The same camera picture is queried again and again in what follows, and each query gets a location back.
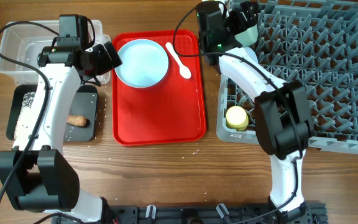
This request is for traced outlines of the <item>light green bowl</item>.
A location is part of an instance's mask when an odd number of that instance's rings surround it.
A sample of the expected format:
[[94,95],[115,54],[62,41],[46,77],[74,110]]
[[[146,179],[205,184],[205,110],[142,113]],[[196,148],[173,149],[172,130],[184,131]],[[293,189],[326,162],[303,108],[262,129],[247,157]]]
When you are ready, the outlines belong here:
[[258,39],[258,30],[257,25],[254,25],[244,32],[238,33],[234,36],[234,38],[243,46],[249,47],[256,43]]

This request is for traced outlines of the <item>light blue plate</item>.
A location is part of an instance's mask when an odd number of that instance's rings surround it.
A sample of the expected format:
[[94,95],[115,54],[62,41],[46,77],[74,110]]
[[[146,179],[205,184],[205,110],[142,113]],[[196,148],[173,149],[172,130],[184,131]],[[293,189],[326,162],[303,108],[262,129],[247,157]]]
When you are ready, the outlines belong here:
[[164,48],[149,39],[136,39],[118,51],[122,64],[114,69],[127,86],[148,88],[162,81],[168,72],[169,59]]

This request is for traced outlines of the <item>orange carrot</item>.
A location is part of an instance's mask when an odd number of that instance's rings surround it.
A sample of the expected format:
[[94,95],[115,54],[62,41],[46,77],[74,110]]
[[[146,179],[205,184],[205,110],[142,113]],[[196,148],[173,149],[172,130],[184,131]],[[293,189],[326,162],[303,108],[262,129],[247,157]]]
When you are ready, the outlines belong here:
[[88,123],[87,118],[81,115],[69,115],[67,117],[67,124],[77,127],[85,127]]

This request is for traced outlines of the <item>white plastic spoon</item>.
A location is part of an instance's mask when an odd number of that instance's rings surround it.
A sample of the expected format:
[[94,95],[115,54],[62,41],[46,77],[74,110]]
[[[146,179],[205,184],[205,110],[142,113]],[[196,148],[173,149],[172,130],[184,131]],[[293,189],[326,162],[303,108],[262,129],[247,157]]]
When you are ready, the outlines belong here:
[[180,75],[185,78],[185,79],[190,79],[191,78],[191,71],[190,69],[185,66],[182,61],[180,60],[178,54],[175,52],[173,45],[171,42],[167,42],[165,44],[165,47],[167,48],[167,50],[169,51],[169,53],[171,54],[171,56],[173,57],[173,59],[176,61],[176,63],[179,66],[179,72]]

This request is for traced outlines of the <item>yellow plastic cup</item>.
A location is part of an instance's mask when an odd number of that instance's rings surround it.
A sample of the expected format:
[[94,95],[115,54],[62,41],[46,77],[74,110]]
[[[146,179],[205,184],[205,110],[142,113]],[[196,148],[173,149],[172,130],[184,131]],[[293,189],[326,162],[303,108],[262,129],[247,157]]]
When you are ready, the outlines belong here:
[[226,126],[236,131],[244,131],[249,124],[249,117],[244,108],[232,106],[226,111]]

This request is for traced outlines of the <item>white rice pile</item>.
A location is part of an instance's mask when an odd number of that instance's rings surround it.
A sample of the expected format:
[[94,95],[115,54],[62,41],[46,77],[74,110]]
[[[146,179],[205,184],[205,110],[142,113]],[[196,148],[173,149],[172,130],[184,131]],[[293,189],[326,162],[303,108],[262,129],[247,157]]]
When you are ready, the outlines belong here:
[[32,133],[30,126],[34,122],[34,119],[37,119],[37,115],[33,115],[31,112],[34,97],[35,92],[27,92],[23,97],[22,106],[14,130],[14,140],[23,136],[27,137]]

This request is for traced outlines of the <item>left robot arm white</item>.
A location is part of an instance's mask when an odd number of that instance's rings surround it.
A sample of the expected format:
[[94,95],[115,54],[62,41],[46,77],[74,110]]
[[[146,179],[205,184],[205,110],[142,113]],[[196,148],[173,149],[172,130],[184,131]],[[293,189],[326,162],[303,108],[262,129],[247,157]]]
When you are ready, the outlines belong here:
[[43,48],[30,134],[17,138],[11,151],[0,151],[0,194],[14,209],[78,223],[118,223],[105,198],[81,190],[78,174],[63,156],[63,137],[80,85],[120,64],[112,43],[91,50],[75,44]]

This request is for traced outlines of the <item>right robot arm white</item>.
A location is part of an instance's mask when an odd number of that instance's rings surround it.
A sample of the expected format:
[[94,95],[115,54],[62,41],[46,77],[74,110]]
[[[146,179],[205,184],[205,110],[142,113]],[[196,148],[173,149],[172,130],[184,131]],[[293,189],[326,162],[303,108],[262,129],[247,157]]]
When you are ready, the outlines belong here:
[[204,1],[195,11],[200,47],[209,63],[254,103],[257,140],[272,166],[271,206],[283,216],[300,212],[304,204],[301,167],[313,133],[305,87],[259,65],[250,48],[259,37],[257,3],[243,2],[227,10],[222,2]]

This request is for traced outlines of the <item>black waste tray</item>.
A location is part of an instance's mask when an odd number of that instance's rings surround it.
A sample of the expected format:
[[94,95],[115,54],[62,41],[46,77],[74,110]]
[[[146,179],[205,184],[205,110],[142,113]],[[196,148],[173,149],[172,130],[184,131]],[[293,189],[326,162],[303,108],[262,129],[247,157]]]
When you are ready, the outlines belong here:
[[[7,123],[6,137],[15,140],[18,119],[22,109],[31,107],[37,85],[19,85],[12,99],[11,111]],[[98,91],[93,86],[81,86],[71,104],[69,115],[80,115],[87,119],[85,127],[66,124],[64,141],[90,141],[94,138],[94,124],[98,109]]]

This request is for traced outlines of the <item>clear plastic waste bin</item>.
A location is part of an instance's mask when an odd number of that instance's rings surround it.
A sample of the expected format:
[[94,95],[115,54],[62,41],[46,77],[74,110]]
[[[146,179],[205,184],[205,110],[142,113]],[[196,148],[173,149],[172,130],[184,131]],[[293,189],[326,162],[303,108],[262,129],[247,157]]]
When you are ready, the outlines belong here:
[[[105,44],[111,39],[107,34],[103,34],[103,26],[99,20],[91,20],[96,34],[95,44]],[[34,21],[42,24],[55,32],[59,31],[58,20]],[[0,53],[13,60],[27,63],[33,67],[37,65],[38,54],[42,49],[52,44],[56,35],[39,26],[30,24],[19,24],[9,27],[3,32]],[[11,77],[16,85],[35,85],[38,84],[39,74],[31,69],[8,62],[0,57],[0,73]],[[107,84],[110,80],[111,71],[98,76],[101,84]]]

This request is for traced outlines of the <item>grey dishwasher rack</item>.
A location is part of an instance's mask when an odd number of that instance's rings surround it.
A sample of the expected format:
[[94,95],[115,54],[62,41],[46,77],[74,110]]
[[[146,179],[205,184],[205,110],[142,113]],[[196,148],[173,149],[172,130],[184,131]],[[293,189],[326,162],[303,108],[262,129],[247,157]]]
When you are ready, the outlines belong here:
[[358,154],[358,2],[259,1],[259,64],[301,82],[311,147]]

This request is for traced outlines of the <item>red serving tray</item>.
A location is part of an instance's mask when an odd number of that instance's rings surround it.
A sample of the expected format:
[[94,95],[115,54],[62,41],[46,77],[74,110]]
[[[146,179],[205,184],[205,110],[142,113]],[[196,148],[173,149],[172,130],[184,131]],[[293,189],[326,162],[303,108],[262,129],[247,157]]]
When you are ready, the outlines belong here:
[[191,71],[185,79],[177,63],[169,59],[166,76],[155,86],[140,89],[124,84],[112,73],[112,133],[124,146],[197,141],[206,132],[203,81],[198,39],[190,30],[157,30],[117,35],[116,49],[132,40],[148,39],[164,47],[174,42],[181,61]]

